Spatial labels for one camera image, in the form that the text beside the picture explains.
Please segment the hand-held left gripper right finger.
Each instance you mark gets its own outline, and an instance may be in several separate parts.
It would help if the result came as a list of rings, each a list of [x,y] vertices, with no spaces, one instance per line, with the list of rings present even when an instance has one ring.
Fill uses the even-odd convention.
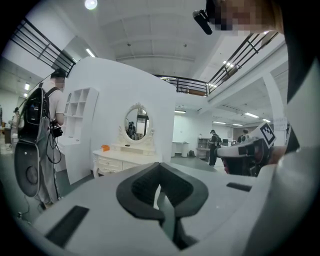
[[[178,170],[194,183],[205,185],[208,197],[196,214],[180,220],[181,237],[192,244],[185,249],[160,242],[163,256],[245,256],[250,235],[262,212],[270,188],[270,167],[258,177],[223,174],[174,163],[162,166]]]

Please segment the white shelf unit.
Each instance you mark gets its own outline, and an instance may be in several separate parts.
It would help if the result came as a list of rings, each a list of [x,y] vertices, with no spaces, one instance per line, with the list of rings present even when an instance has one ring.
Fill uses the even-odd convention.
[[[64,123],[61,127],[62,136],[57,139],[58,149],[55,151],[57,158],[62,157],[55,165],[56,171],[67,169],[67,160],[70,154],[84,150],[81,159],[90,157],[90,140],[94,111],[99,92],[92,88],[80,88],[66,94],[64,109]]]

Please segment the black balcony railing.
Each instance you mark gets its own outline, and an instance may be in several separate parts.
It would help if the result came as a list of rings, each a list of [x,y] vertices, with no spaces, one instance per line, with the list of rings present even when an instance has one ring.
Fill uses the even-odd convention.
[[[278,33],[274,31],[249,34],[241,43],[232,47],[234,52],[229,58],[218,61],[226,53],[224,51],[217,53],[199,79],[160,74],[155,76],[173,85],[178,93],[208,97],[217,87],[243,68],[249,60],[258,55],[277,35]]]
[[[50,68],[63,70],[66,76],[76,65],[76,61],[66,51],[59,49],[27,18],[22,19],[16,27],[10,41]]]

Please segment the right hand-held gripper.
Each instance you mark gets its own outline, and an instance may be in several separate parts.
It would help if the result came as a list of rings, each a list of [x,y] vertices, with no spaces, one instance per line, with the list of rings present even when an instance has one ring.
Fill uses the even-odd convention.
[[[226,162],[229,174],[256,177],[268,163],[275,140],[273,129],[264,122],[248,133],[245,141],[217,148],[216,155]]]

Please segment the black backpack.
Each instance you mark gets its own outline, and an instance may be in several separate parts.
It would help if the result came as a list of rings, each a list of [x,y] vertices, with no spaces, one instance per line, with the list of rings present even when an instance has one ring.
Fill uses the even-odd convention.
[[[14,173],[21,191],[28,197],[40,190],[42,166],[49,137],[49,98],[39,87],[27,98],[17,122],[18,142],[14,150]]]

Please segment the white open cabinet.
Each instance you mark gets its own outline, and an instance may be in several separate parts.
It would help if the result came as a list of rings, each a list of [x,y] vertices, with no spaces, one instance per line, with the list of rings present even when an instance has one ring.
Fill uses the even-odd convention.
[[[209,161],[210,158],[210,145],[209,145],[210,138],[197,138],[197,146],[196,146],[196,157],[204,160],[206,162]]]

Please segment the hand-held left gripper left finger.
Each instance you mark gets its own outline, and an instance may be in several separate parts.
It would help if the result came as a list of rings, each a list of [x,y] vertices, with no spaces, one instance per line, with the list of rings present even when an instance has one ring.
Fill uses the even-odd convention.
[[[33,227],[47,234],[74,206],[89,211],[65,248],[82,256],[173,256],[179,250],[155,220],[133,217],[119,204],[118,185],[147,168],[133,167],[94,178],[42,213]]]

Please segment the person's black shirt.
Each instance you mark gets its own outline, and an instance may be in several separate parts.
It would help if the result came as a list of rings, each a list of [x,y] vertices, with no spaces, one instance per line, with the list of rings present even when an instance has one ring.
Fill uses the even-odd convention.
[[[288,53],[289,103],[303,84],[320,49],[313,36],[320,35],[320,0],[278,0]]]

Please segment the person's right forearm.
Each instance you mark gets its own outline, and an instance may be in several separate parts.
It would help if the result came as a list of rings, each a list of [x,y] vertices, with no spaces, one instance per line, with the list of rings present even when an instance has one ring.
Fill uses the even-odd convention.
[[[286,151],[286,146],[272,146],[269,152],[270,156],[268,163],[271,165],[277,164],[279,160],[285,155]]]

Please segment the white oval framed mirror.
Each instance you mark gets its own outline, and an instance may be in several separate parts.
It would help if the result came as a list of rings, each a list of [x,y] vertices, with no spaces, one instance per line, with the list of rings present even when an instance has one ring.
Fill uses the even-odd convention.
[[[118,128],[117,143],[154,148],[153,120],[140,102],[132,105]]]

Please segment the white ornate dressing table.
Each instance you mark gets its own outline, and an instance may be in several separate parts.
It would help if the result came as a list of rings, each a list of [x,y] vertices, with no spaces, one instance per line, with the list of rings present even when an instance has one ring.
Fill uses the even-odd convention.
[[[124,170],[154,162],[162,162],[163,156],[156,149],[153,133],[154,148],[146,148],[141,145],[126,147],[117,142],[111,144],[110,150],[103,152],[101,149],[93,152],[93,175],[98,178],[100,175],[119,173]]]

